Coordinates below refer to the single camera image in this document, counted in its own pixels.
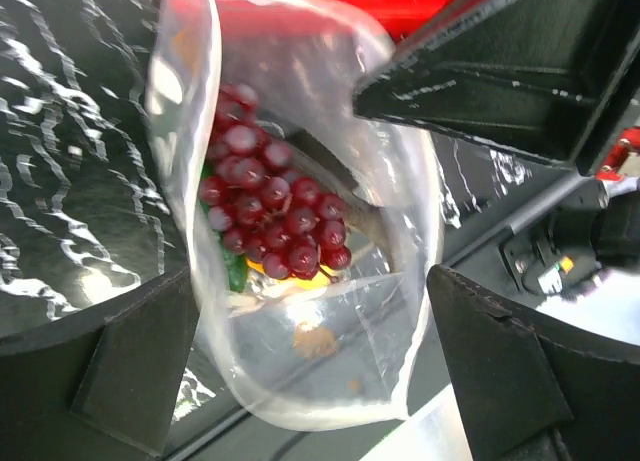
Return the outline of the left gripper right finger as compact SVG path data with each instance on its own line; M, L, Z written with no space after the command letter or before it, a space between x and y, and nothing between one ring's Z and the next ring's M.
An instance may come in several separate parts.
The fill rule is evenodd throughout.
M476 460L636 460L639 349L488 290L442 265L432 312Z

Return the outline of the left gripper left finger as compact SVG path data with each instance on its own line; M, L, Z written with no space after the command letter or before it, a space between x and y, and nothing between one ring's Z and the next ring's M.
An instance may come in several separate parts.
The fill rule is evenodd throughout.
M182 269L2 338L2 459L161 457L198 317Z

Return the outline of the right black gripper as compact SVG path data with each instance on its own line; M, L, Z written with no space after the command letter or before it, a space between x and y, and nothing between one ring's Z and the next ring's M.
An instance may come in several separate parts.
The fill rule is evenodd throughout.
M639 0L453 0L363 78L363 118L576 167L500 246L518 291L578 296L639 271Z

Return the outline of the green toy cucumber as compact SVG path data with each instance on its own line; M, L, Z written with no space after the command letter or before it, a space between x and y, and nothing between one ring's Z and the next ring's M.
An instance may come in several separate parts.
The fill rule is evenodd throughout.
M205 178L210 177L213 174L213 168L205 161L201 169L200 181L203 181ZM200 198L199 205L205 217L208 218L210 207ZM209 226L209 228L209 230L213 232L214 239L216 240L219 250L221 251L221 256L227 272L230 290L235 293L242 293L245 290L249 275L249 268L247 266L245 256L232 254L230 251L228 251L222 245L222 235L219 232L213 230L211 226Z

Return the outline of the purple toy grapes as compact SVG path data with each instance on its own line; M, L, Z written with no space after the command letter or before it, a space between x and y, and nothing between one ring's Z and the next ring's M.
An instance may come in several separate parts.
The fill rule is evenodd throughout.
M228 251L245 256L249 272L274 281L319 265L346 269L346 202L292 166L284 138L259 125L258 106L245 84L219 90L205 154L214 174L199 185L209 225Z

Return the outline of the polka dot zip bag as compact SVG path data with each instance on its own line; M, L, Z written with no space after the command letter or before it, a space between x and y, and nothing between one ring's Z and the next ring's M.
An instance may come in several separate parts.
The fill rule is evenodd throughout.
M160 0L146 108L196 339L279 427L408 415L443 223L430 134L355 112L392 51L335 0Z

